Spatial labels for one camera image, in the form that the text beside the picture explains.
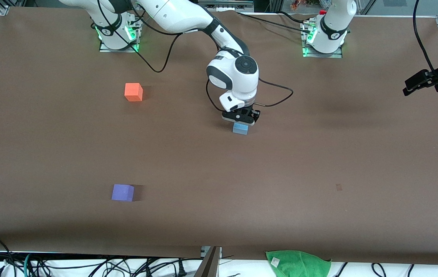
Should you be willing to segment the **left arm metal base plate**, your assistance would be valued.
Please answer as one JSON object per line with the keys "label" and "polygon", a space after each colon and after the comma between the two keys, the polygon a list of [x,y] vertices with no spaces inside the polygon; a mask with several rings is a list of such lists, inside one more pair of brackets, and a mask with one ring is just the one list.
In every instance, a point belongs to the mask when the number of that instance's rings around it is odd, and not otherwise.
{"label": "left arm metal base plate", "polygon": [[331,39],[315,23],[302,23],[300,25],[302,34],[302,54],[304,57],[312,58],[342,58],[342,44],[344,39],[335,33],[337,39]]}

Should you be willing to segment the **green microfibre cloth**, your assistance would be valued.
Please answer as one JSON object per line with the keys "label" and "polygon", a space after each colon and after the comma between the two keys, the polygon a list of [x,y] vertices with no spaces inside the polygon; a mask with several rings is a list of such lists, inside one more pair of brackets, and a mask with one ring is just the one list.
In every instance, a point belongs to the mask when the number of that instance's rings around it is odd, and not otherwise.
{"label": "green microfibre cloth", "polygon": [[265,252],[276,277],[328,277],[331,260],[297,250]]}

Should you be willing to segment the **purple foam block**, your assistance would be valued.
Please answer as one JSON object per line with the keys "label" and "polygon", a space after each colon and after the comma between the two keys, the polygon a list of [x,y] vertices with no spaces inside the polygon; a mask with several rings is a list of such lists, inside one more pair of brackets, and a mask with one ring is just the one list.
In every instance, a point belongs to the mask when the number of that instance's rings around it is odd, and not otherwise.
{"label": "purple foam block", "polygon": [[128,184],[114,184],[111,200],[132,202],[134,189],[134,186]]}

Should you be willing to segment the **aluminium post with bracket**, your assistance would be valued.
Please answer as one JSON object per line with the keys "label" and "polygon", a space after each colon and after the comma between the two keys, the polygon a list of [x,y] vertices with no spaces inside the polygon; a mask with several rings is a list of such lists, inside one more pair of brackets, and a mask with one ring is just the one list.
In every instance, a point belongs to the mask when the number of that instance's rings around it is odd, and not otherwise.
{"label": "aluminium post with bracket", "polygon": [[205,256],[193,277],[219,277],[222,247],[202,247]]}

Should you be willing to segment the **aluminium rail with sockets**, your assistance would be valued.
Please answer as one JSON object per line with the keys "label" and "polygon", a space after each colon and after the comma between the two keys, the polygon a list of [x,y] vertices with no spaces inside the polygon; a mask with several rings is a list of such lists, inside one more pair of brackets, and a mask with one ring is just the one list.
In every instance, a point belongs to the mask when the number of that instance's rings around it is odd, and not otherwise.
{"label": "aluminium rail with sockets", "polygon": [[254,0],[194,0],[208,11],[254,12]]}

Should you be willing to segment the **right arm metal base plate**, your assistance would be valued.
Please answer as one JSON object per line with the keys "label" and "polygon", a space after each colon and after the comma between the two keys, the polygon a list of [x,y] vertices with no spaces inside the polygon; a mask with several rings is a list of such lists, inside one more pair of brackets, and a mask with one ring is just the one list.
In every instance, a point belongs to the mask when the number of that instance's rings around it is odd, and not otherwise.
{"label": "right arm metal base plate", "polygon": [[110,26],[96,25],[101,52],[138,51],[142,31],[141,20],[119,20]]}

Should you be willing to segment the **brown table cover sheet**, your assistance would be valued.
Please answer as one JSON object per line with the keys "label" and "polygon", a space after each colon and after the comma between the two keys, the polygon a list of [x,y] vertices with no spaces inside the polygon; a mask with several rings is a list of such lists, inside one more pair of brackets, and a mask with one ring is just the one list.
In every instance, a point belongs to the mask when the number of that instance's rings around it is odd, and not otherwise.
{"label": "brown table cover sheet", "polygon": [[[210,104],[216,47],[180,37],[163,73],[101,53],[84,10],[0,16],[0,239],[12,251],[438,263],[438,93],[405,97],[425,62],[411,18],[357,17],[343,58],[298,33],[217,17],[261,78],[294,90],[247,135]],[[143,88],[128,102],[126,83]],[[111,200],[114,184],[132,202]]]}

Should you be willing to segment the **orange foam block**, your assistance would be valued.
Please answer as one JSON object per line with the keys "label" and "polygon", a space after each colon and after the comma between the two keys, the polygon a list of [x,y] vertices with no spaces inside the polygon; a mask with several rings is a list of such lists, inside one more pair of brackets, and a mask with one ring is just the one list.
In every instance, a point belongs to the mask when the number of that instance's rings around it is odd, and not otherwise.
{"label": "orange foam block", "polygon": [[141,102],[143,100],[143,88],[139,83],[126,83],[124,96],[128,102]]}

